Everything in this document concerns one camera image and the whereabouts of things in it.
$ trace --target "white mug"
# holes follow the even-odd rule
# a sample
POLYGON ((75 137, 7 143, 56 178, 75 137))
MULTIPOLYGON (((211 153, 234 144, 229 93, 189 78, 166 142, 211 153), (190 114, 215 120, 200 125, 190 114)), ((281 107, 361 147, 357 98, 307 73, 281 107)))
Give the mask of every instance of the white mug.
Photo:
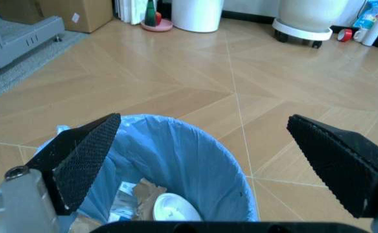
POLYGON ((353 39, 357 42, 362 42, 368 31, 369 30, 367 28, 360 28, 356 33, 354 33, 353 39))

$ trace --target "white plastic lid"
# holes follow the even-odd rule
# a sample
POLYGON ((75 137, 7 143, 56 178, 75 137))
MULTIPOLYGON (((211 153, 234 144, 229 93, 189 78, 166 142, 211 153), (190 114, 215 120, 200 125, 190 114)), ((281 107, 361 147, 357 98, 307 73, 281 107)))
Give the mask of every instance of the white plastic lid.
POLYGON ((186 199, 173 193, 163 193, 156 199, 153 218, 156 221, 202 221, 186 199))

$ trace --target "gray rug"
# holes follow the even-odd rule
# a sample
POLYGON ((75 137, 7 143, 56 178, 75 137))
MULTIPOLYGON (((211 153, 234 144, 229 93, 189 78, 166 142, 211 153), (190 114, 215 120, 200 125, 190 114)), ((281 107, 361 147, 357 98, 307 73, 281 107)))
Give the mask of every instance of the gray rug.
MULTIPOLYGON (((0 18, 0 34, 4 41, 8 37, 23 34, 28 28, 29 25, 9 22, 0 18)), ((49 40, 0 69, 0 95, 12 89, 16 84, 87 36, 88 34, 85 33, 65 31, 60 35, 62 42, 49 40)))

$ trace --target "caster wheel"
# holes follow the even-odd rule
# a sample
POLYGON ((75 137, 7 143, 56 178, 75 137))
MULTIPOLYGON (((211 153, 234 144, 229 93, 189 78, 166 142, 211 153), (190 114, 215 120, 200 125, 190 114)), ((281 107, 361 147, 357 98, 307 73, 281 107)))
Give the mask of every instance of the caster wheel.
POLYGON ((55 41, 55 42, 61 42, 62 39, 61 39, 59 36, 56 36, 55 39, 54 39, 53 41, 55 41))
POLYGON ((312 43, 312 47, 313 48, 316 48, 316 49, 319 49, 320 47, 321 47, 321 45, 323 44, 323 42, 322 41, 314 41, 313 43, 312 43))
POLYGON ((277 40, 281 43, 285 43, 288 41, 288 35, 282 32, 278 32, 277 40))

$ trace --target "metal bolt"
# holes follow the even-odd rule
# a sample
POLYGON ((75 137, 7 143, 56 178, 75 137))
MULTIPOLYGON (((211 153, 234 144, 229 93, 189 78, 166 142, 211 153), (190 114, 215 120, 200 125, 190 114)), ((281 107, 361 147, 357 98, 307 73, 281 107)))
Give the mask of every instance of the metal bolt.
POLYGON ((16 166, 11 168, 9 171, 4 174, 6 181, 13 180, 15 178, 21 177, 29 173, 29 168, 27 166, 16 166))

